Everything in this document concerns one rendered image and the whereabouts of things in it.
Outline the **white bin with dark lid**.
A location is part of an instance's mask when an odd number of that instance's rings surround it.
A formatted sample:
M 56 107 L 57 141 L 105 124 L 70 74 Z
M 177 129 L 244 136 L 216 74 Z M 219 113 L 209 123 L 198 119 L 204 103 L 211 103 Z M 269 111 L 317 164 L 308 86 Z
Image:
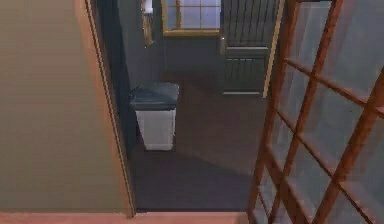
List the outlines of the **white bin with dark lid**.
M 176 126 L 179 85 L 153 82 L 134 88 L 129 96 L 148 151 L 170 151 Z

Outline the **dark slatted door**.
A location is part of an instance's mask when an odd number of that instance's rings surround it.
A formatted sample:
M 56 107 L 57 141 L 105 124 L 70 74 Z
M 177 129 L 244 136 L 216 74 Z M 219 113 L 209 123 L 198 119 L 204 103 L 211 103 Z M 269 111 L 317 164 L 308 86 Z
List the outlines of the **dark slatted door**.
M 222 0 L 222 93 L 262 95 L 286 0 Z

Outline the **yellow framed window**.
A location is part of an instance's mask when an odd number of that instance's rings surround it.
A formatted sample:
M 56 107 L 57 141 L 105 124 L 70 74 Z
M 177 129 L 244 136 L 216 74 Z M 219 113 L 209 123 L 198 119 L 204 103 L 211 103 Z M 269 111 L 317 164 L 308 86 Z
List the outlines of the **yellow framed window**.
M 221 0 L 161 0 L 165 36 L 215 36 L 220 30 Z

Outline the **brown lattice glass door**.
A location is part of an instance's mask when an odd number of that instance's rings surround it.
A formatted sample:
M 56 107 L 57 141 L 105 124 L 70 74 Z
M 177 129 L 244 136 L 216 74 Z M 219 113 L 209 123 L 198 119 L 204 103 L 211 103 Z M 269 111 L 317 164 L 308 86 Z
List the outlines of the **brown lattice glass door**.
M 285 0 L 250 224 L 384 224 L 384 0 Z

